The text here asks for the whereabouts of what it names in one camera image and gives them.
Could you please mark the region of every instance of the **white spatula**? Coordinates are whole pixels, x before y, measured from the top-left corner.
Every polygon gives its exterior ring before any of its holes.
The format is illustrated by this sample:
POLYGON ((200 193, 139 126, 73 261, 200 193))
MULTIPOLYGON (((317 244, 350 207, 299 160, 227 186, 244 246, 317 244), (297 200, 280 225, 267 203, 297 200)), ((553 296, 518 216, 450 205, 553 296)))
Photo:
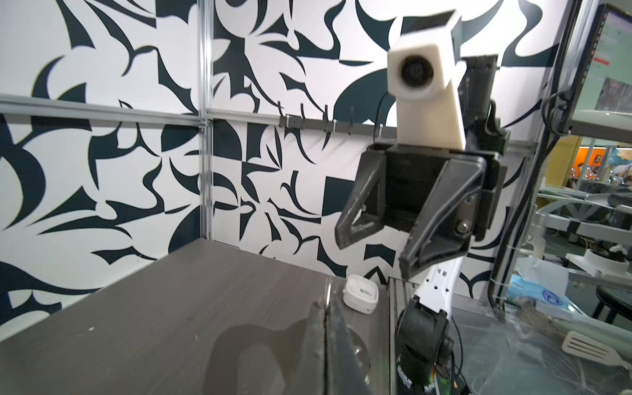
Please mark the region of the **white spatula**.
POLYGON ((623 366, 628 369, 632 379, 632 364, 621 359, 619 353, 603 343, 574 331, 568 332, 562 350, 565 353, 579 356, 589 361, 602 363, 607 366, 623 366))

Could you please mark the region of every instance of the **screw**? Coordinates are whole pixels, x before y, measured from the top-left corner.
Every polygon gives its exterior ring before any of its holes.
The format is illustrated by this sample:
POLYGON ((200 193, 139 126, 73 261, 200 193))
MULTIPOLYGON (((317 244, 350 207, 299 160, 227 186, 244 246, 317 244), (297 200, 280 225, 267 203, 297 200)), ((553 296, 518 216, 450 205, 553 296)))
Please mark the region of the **screw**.
POLYGON ((461 221, 456 226, 456 231, 460 234, 465 234, 470 231, 470 223, 467 221, 461 221))

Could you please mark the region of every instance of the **wooden tabletop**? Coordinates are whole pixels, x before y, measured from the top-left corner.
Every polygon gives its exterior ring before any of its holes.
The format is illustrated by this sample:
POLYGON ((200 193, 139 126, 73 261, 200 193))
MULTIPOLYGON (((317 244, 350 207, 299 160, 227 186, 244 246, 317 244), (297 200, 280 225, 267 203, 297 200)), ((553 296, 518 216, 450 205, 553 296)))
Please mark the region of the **wooden tabletop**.
MULTIPOLYGON (((340 290, 338 277, 197 240, 0 342, 0 394, 280 394, 329 278, 340 290)), ((387 394, 387 292, 371 315, 343 308, 372 392, 387 394)))

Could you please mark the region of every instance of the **black stool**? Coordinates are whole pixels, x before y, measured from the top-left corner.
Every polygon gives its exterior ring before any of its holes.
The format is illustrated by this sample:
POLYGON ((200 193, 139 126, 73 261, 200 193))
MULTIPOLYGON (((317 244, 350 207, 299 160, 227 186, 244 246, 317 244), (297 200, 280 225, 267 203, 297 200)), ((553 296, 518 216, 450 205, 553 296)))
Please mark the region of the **black stool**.
POLYGON ((599 319, 601 310, 604 309, 604 306, 608 306, 610 312, 605 318, 608 324, 614 321, 617 314, 626 317, 628 320, 632 320, 632 293, 597 286, 595 294, 597 294, 597 298, 599 298, 599 304, 593 312, 593 318, 599 319))

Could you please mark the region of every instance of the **computer screen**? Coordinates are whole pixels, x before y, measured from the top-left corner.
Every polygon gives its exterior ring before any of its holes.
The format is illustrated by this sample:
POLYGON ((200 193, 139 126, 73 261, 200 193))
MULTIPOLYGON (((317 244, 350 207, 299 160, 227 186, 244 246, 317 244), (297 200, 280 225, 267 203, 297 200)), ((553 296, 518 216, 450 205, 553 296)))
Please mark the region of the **computer screen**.
POLYGON ((632 17, 599 6, 574 88, 574 135, 632 141, 632 17))

